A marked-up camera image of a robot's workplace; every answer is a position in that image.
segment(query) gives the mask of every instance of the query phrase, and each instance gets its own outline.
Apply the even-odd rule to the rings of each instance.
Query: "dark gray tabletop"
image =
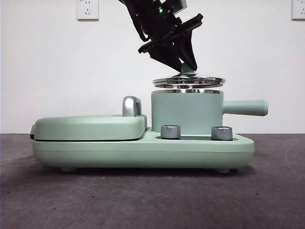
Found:
[[[28,135],[1,135],[2,229],[305,229],[305,135],[244,135],[247,167],[80,169],[41,165]]]

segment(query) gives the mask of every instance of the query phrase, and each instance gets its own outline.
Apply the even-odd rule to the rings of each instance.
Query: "mint green pot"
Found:
[[[181,134],[208,135],[212,126],[223,125],[223,114],[268,114],[265,100],[224,101],[222,91],[162,90],[152,92],[152,131],[162,125],[180,125]]]

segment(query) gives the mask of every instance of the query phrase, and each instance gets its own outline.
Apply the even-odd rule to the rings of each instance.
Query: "stainless steel lid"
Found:
[[[154,80],[155,87],[176,89],[197,89],[221,87],[225,79],[215,78],[197,73],[180,73],[170,78]]]

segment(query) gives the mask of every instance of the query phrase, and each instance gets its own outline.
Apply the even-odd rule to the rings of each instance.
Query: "wall outlet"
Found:
[[[292,0],[292,20],[305,20],[305,0]]]
[[[76,0],[78,20],[98,20],[99,0]]]

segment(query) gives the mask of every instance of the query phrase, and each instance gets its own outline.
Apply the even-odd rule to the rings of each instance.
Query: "robotic arm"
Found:
[[[201,14],[182,23],[175,14],[184,10],[186,0],[119,0],[128,9],[133,24],[142,39],[147,42],[140,47],[139,53],[150,57],[181,72],[185,62],[197,70],[192,48],[192,31],[202,25]]]

